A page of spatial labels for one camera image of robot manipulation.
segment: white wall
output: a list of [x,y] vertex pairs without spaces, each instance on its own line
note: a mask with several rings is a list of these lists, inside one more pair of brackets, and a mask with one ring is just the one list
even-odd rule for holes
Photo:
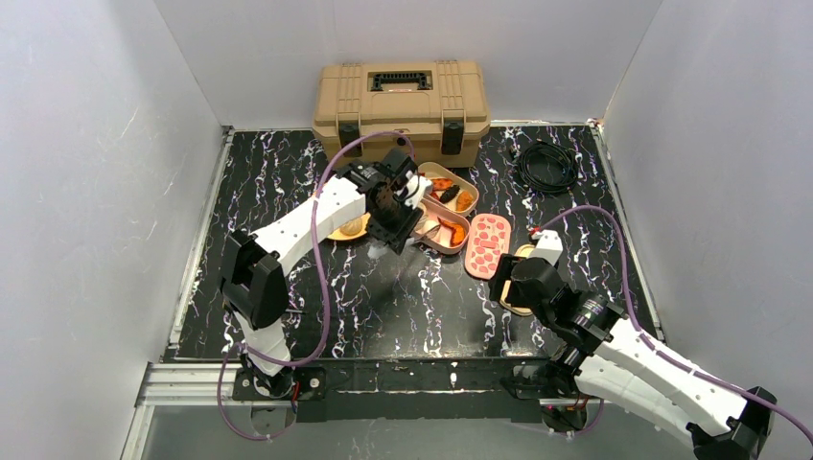
[[156,0],[223,125],[309,127],[342,62],[478,61],[495,119],[604,114],[661,0]]
[[[610,106],[666,337],[813,425],[813,5],[664,1]],[[808,458],[778,420],[765,459]]]
[[118,458],[221,129],[152,1],[0,5],[2,458]]

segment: toy food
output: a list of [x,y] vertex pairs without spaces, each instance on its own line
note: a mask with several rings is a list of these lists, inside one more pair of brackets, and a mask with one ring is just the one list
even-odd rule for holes
[[446,190],[446,192],[443,193],[443,195],[440,196],[440,198],[438,198],[438,201],[440,201],[443,204],[446,204],[446,203],[452,201],[454,199],[454,197],[457,196],[457,194],[459,194],[459,193],[460,193],[460,186],[459,185],[452,185],[449,189]]
[[364,229],[363,219],[354,218],[338,228],[338,231],[348,237],[354,237]]
[[452,186],[452,180],[447,178],[437,178],[432,180],[432,191],[439,192],[449,189]]
[[462,213],[463,211],[467,210],[469,206],[475,201],[475,198],[472,194],[466,192],[460,192],[460,195],[457,196],[457,212]]
[[444,227],[452,229],[452,239],[450,240],[450,246],[454,247],[463,242],[466,239],[466,230],[463,229],[463,225],[459,223],[450,222],[448,220],[443,220],[439,218],[440,224]]

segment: black cable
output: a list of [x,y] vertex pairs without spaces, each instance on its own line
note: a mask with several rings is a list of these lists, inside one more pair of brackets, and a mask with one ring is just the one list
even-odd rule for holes
[[[553,165],[561,169],[561,178],[551,170]],[[574,153],[547,142],[537,141],[517,157],[520,179],[543,194],[559,195],[568,191],[576,183],[577,170]]]

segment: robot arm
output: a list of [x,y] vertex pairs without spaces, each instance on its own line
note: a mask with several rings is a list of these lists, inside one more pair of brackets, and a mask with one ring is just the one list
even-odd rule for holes
[[[565,340],[546,369],[549,382],[560,382],[559,394],[584,393],[617,403],[692,446],[701,460],[758,458],[773,413],[695,378],[692,374],[702,369],[648,337],[656,351],[693,371],[683,372],[656,356],[622,308],[598,293],[573,290],[559,277],[553,264],[561,243],[556,232],[543,234],[547,238],[543,235],[535,250],[541,257],[501,256],[489,288],[496,300],[510,281],[506,301],[531,308],[544,326]],[[749,392],[776,401],[760,387]]]
[[[367,231],[400,254],[422,212],[417,203],[431,182],[417,173],[404,153],[391,151],[381,162],[355,160],[340,168],[322,189],[316,211],[316,239],[324,240],[341,225],[370,213]],[[293,211],[251,235],[230,234],[223,250],[221,292],[234,313],[249,350],[290,361],[281,316],[289,305],[287,277],[313,249],[312,197]],[[284,366],[254,356],[242,356],[260,387],[270,395],[290,389]]]

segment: pink tray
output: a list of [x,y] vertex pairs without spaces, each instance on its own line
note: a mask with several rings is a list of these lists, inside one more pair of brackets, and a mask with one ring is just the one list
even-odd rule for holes
[[466,247],[466,271],[475,278],[490,280],[497,271],[499,256],[508,252],[511,224],[502,216],[478,214],[472,219]]

